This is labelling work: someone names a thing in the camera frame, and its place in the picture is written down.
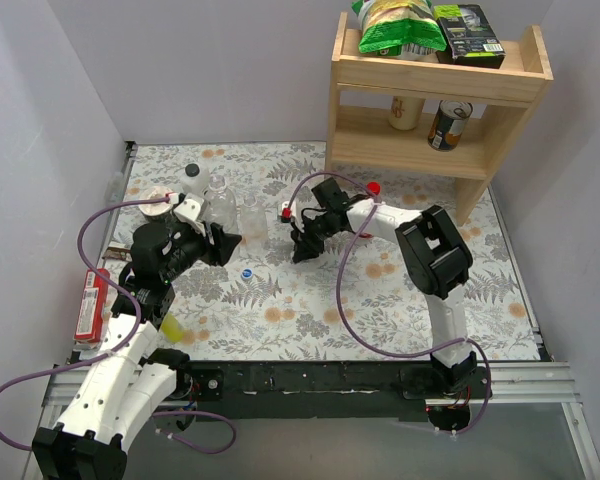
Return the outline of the red bottle cap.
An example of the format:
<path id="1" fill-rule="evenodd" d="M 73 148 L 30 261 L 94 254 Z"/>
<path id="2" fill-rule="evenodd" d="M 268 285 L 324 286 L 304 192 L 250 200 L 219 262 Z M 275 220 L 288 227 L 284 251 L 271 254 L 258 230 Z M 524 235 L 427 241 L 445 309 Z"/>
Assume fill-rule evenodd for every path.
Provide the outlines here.
<path id="1" fill-rule="evenodd" d="M 373 194 L 373 195 L 379 195 L 380 191 L 381 191 L 381 186 L 377 183 L 377 182 L 369 182 L 367 184 L 367 189 Z"/>

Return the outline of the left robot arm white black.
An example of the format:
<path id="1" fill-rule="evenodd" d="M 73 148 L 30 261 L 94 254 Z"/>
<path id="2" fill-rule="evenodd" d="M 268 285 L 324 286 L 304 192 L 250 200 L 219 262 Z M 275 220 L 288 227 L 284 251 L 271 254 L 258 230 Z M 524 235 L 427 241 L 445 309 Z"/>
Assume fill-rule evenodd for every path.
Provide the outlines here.
<path id="1" fill-rule="evenodd" d="M 131 444 L 158 405 L 192 390 L 188 355 L 155 345 L 175 298 L 173 282 L 198 261 L 226 265 L 241 240 L 216 223 L 203 233 L 183 222 L 136 229 L 96 361 L 56 424 L 34 436 L 44 478 L 123 477 Z"/>

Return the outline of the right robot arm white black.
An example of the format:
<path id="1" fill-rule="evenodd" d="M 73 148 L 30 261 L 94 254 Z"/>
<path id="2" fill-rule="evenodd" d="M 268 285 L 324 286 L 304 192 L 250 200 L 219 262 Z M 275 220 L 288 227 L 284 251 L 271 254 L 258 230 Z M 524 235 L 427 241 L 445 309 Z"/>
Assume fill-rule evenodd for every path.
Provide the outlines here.
<path id="1" fill-rule="evenodd" d="M 352 336 L 365 348 L 383 356 L 413 359 L 429 356 L 434 389 L 444 397 L 455 397 L 469 384 L 477 367 L 476 354 L 468 338 L 464 308 L 464 286 L 473 257 L 450 216 L 434 205 L 425 210 L 392 207 L 380 198 L 375 183 L 350 196 L 336 180 L 345 176 L 323 172 L 325 179 L 312 189 L 319 207 L 313 218 L 296 210 L 294 190 L 279 207 L 279 218 L 292 227 L 292 261 L 300 263 L 319 257 L 325 241 L 341 232 L 358 239 L 363 234 L 397 244 L 413 285 L 425 296 L 431 325 L 432 347 L 424 352 L 397 354 L 383 351 Z"/>

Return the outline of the white square bottle black cap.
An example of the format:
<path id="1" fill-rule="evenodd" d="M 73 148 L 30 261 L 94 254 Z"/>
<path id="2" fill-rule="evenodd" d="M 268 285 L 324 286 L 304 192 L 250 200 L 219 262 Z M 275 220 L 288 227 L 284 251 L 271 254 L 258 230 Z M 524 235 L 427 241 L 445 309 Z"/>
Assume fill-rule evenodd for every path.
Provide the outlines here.
<path id="1" fill-rule="evenodd" d="M 208 167 L 201 163 L 188 163 L 182 171 L 180 186 L 185 194 L 204 196 L 210 181 Z"/>

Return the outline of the yellow squeeze bottle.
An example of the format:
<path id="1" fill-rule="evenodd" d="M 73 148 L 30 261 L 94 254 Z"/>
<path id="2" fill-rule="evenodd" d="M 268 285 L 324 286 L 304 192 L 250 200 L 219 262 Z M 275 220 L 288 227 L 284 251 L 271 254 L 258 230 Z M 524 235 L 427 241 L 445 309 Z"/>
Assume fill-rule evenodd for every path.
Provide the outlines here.
<path id="1" fill-rule="evenodd" d="M 164 334 L 165 338 L 173 344 L 180 342 L 184 336 L 184 329 L 176 317 L 171 313 L 165 315 L 160 331 Z"/>

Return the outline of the dark patterned jar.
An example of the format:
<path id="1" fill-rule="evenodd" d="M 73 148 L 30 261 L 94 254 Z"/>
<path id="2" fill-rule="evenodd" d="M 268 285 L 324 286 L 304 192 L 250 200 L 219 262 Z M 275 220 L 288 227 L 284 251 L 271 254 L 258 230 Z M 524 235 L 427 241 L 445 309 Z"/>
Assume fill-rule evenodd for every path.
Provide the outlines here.
<path id="1" fill-rule="evenodd" d="M 165 199 L 166 202 L 144 202 L 138 208 L 143 217 L 149 222 L 171 223 L 174 220 L 173 210 L 179 199 L 179 194 L 166 186 L 150 186 L 140 193 L 140 200 Z"/>

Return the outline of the brown snack bar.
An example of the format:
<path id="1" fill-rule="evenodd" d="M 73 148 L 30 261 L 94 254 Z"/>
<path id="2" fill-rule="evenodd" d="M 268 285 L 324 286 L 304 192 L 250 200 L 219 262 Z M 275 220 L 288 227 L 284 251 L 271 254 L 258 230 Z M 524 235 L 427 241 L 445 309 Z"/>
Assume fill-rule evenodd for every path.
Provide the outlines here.
<path id="1" fill-rule="evenodd" d="M 102 259 L 129 262 L 131 260 L 130 248 L 126 245 L 112 242 L 104 250 Z"/>

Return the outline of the floral table mat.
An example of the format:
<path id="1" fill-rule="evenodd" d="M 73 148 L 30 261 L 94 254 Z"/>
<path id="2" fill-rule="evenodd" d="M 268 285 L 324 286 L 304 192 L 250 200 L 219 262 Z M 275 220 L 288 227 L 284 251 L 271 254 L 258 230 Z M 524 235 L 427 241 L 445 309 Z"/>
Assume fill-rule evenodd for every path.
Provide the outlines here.
<path id="1" fill-rule="evenodd" d="M 370 360 L 382 356 L 359 345 L 344 328 L 334 299 L 342 252 L 351 234 L 325 244 L 313 261 L 292 264 L 290 227 L 276 207 L 299 181 L 321 170 L 325 145 L 253 143 L 140 146 L 133 159 L 125 200 L 154 185 L 180 186 L 180 173 L 199 161 L 227 180 L 239 205 L 252 194 L 264 206 L 268 243 L 243 244 L 226 267 L 196 265 L 175 283 L 170 312 L 184 329 L 175 345 L 194 360 Z M 378 182 L 392 206 L 420 210 L 433 204 L 455 215 L 454 180 L 442 176 L 361 167 L 341 171 L 361 183 Z M 474 264 L 465 287 L 470 338 L 492 361 L 534 361 L 540 354 L 520 281 L 489 191 L 459 233 Z M 243 279 L 251 269 L 250 279 Z M 386 351 L 430 347 L 425 298 L 407 274 L 397 245 L 360 239 L 342 281 L 343 309 L 355 332 Z"/>

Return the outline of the wooden shelf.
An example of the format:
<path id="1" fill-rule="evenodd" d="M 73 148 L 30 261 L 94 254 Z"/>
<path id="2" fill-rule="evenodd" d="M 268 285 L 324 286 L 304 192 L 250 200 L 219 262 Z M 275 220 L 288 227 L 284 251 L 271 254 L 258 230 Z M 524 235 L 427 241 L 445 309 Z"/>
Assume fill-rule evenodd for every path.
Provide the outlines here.
<path id="1" fill-rule="evenodd" d="M 504 42 L 502 66 L 488 69 L 364 56 L 360 31 L 347 23 L 347 13 L 341 13 L 331 57 L 326 169 L 351 164 L 451 177 L 456 220 L 465 223 L 553 81 L 540 26 Z M 344 92 L 413 97 L 432 105 L 464 101 L 484 111 L 468 121 L 454 150 L 441 152 L 427 142 L 433 107 L 414 129 L 399 131 L 390 126 L 386 109 L 342 104 Z"/>

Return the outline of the red flat box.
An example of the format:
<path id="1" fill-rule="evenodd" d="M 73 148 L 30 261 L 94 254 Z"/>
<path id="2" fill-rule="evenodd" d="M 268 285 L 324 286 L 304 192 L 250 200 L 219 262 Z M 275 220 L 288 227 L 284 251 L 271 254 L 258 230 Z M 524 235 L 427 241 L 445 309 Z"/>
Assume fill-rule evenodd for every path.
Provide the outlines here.
<path id="1" fill-rule="evenodd" d="M 101 339 L 103 312 L 110 278 L 106 269 L 88 270 L 85 276 L 79 315 L 74 331 L 74 341 L 79 344 L 96 344 Z"/>

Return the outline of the beige paper cup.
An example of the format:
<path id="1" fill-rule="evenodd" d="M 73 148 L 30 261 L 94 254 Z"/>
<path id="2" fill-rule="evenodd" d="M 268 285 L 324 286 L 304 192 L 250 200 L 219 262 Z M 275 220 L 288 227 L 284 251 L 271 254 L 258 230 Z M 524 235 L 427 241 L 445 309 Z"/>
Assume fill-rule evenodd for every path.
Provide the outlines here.
<path id="1" fill-rule="evenodd" d="M 410 131 L 417 127 L 425 100 L 409 96 L 394 96 L 389 114 L 389 124 L 396 130 Z"/>

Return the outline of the tin can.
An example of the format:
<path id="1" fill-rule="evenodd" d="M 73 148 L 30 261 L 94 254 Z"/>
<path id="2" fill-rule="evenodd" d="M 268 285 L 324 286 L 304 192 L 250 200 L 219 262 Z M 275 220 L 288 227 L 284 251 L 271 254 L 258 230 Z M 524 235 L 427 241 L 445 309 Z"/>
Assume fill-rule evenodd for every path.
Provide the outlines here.
<path id="1" fill-rule="evenodd" d="M 473 105 L 469 102 L 442 100 L 428 134 L 429 145 L 438 151 L 454 150 L 472 113 Z"/>

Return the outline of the green snack bag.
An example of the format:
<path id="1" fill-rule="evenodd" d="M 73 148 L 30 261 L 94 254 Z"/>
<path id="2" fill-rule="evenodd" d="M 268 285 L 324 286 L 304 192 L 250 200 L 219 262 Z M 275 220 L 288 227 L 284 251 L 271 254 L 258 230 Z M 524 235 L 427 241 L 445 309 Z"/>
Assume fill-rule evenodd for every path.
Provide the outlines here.
<path id="1" fill-rule="evenodd" d="M 359 0 L 351 8 L 362 32 L 362 54 L 426 56 L 447 47 L 430 1 Z"/>

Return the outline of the black green box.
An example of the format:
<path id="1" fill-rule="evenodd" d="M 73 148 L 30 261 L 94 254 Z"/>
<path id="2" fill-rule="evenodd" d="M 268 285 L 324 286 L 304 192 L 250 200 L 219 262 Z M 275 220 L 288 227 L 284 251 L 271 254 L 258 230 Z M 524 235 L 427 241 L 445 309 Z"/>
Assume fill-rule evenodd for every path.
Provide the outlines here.
<path id="1" fill-rule="evenodd" d="M 479 5 L 436 5 L 433 14 L 447 42 L 436 53 L 439 63 L 500 68 L 506 52 Z"/>

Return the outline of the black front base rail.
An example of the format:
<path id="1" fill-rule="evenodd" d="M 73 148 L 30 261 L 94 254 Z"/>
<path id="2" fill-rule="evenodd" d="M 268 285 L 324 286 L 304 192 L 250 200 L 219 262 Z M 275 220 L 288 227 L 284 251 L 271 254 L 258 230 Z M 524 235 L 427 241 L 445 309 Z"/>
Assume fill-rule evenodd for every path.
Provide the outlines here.
<path id="1" fill-rule="evenodd" d="M 425 422 L 426 404 L 465 407 L 490 397 L 485 368 L 447 383 L 425 361 L 181 363 L 173 405 L 232 420 L 389 418 Z"/>

